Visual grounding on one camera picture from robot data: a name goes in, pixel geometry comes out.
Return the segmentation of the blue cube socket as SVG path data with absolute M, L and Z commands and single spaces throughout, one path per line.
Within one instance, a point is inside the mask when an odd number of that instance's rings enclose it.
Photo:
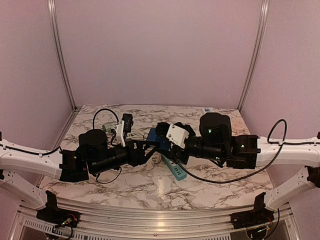
M 169 151 L 170 150 L 170 142 L 167 139 L 164 139 L 164 138 L 160 137 L 159 135 L 157 135 L 155 128 L 150 129 L 146 140 L 149 142 L 159 143 L 159 150 L 162 150 L 162 151 Z

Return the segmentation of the teal power strip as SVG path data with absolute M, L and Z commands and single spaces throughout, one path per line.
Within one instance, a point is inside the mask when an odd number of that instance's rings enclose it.
M 161 157 L 177 181 L 184 180 L 187 177 L 187 173 L 178 164 L 174 163 L 163 154 Z

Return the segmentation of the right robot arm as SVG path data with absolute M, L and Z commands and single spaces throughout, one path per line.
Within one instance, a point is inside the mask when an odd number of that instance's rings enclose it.
M 272 140 L 269 136 L 253 134 L 232 135 L 230 117 L 217 112 L 207 112 L 199 120 L 199 133 L 180 122 L 159 122 L 156 134 L 171 142 L 170 158 L 186 164 L 189 157 L 212 161 L 218 167 L 255 169 L 264 171 L 273 164 L 302 165 L 302 169 L 277 188 L 255 197 L 254 208 L 247 219 L 258 224 L 290 198 L 320 186 L 320 139 L 285 138 Z

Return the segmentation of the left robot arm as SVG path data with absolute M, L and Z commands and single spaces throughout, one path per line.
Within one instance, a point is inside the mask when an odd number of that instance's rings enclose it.
M 130 140 L 124 146 L 108 147 L 108 137 L 100 129 L 91 129 L 78 137 L 76 150 L 60 147 L 42 152 L 38 149 L 16 146 L 0 141 L 0 186 L 15 194 L 24 204 L 44 215 L 53 223 L 63 219 L 63 211 L 54 202 L 56 196 L 41 190 L 18 175 L 19 171 L 47 176 L 66 183 L 87 181 L 90 175 L 118 170 L 123 165 L 145 164 L 159 149 L 155 141 Z

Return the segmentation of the green plug adapter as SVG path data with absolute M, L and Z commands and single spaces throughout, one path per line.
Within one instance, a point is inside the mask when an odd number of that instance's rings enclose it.
M 110 132 L 112 129 L 113 129 L 113 126 L 111 124 L 108 124 L 108 123 L 103 124 L 101 126 L 101 130 L 103 130 L 106 133 Z

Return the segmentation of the long white power strip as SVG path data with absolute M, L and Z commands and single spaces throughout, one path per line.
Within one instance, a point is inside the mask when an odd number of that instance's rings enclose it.
M 202 108 L 201 110 L 202 110 L 202 112 L 203 112 L 204 114 L 206 114 L 206 113 L 212 113 L 212 112 L 213 112 L 213 108 L 211 108 L 211 107 L 204 107 L 204 108 Z

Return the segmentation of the pink round power strip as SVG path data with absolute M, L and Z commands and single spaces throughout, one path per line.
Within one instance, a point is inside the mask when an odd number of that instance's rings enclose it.
M 233 136 L 247 134 L 248 128 L 242 118 L 231 119 L 231 131 Z

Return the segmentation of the front aluminium rail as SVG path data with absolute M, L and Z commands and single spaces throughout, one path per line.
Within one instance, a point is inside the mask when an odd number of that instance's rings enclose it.
M 231 214 L 252 205 L 218 209 L 155 210 L 125 208 L 57 198 L 58 206 L 80 213 L 74 240 L 249 240 L 246 229 L 234 229 Z M 53 224 L 36 219 L 36 211 L 20 205 L 5 240 L 44 238 L 54 235 Z M 280 207 L 280 222 L 267 240 L 302 240 L 287 203 Z

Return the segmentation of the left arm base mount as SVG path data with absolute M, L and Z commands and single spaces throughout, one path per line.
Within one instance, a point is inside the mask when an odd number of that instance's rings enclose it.
M 56 195 L 49 190 L 45 191 L 46 203 L 43 209 L 37 210 L 36 218 L 48 223 L 55 224 L 57 228 L 64 225 L 76 228 L 78 226 L 80 213 L 58 207 Z

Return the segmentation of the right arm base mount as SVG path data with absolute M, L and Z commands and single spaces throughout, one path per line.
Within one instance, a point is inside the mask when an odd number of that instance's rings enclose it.
M 235 212 L 230 215 L 230 222 L 234 229 L 248 228 L 273 221 L 274 211 L 266 208 L 265 192 L 262 192 L 254 199 L 253 209 Z

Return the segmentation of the right aluminium frame post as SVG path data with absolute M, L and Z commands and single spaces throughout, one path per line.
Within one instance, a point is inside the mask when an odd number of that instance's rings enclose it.
M 262 0 L 256 38 L 253 45 L 253 52 L 252 52 L 251 60 L 249 63 L 248 71 L 246 74 L 246 78 L 244 81 L 244 85 L 242 88 L 242 92 L 239 98 L 239 102 L 237 105 L 237 109 L 239 110 L 240 113 L 245 108 L 246 100 L 249 96 L 250 88 L 253 82 L 259 54 L 263 45 L 263 40 L 266 32 L 269 8 L 270 8 L 270 0 Z

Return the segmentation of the aluminium frame post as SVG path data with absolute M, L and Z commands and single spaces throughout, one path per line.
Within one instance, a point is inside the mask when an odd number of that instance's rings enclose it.
M 242 88 L 242 92 L 239 98 L 239 102 L 237 105 L 237 109 L 239 110 L 240 113 L 245 108 L 246 100 L 249 96 L 250 88 L 253 82 L 259 54 L 263 45 L 263 40 L 266 32 L 269 8 L 270 8 L 270 0 L 262 0 L 256 38 L 253 45 L 253 52 L 252 52 L 251 60 L 249 63 L 248 71 L 246 74 L 246 78 L 244 81 L 244 85 Z
M 65 92 L 66 92 L 66 96 L 67 96 L 70 108 L 73 112 L 75 112 L 77 110 L 77 106 L 72 93 L 68 71 L 67 71 L 67 67 L 66 67 L 64 55 L 63 55 L 63 49 L 62 49 L 61 38 L 59 33 L 56 1 L 48 0 L 47 2 L 48 2 L 48 11 L 49 11 L 50 20 L 51 20 L 51 28 L 52 28 L 54 45 L 55 45 L 55 51 L 56 51 L 57 60 L 58 60 L 59 68 L 62 75 L 63 85 L 65 88 Z

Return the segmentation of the left aluminium frame post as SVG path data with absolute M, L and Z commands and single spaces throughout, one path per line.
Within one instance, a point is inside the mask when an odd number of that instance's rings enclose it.
M 55 45 L 55 51 L 56 51 L 57 60 L 58 60 L 59 68 L 62 75 L 63 85 L 65 88 L 65 92 L 66 92 L 66 96 L 67 96 L 70 108 L 73 112 L 75 112 L 77 110 L 77 106 L 72 93 L 68 71 L 67 71 L 67 67 L 66 67 L 64 55 L 63 55 L 63 49 L 62 49 L 61 38 L 59 33 L 56 1 L 48 0 L 47 2 L 48 2 L 48 11 L 49 11 L 50 20 L 51 20 L 51 28 L 52 28 L 54 45 Z

